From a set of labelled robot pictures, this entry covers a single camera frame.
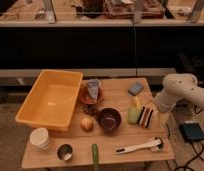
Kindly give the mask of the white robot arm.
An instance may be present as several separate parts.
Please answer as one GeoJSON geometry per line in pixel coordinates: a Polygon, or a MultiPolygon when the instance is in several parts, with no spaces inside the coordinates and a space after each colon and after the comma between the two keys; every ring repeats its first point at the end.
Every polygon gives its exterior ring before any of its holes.
{"type": "Polygon", "coordinates": [[[193,74],[168,74],[163,78],[163,89],[155,96],[154,103],[161,113],[170,112],[181,100],[186,99],[204,110],[204,88],[198,86],[193,74]]]}

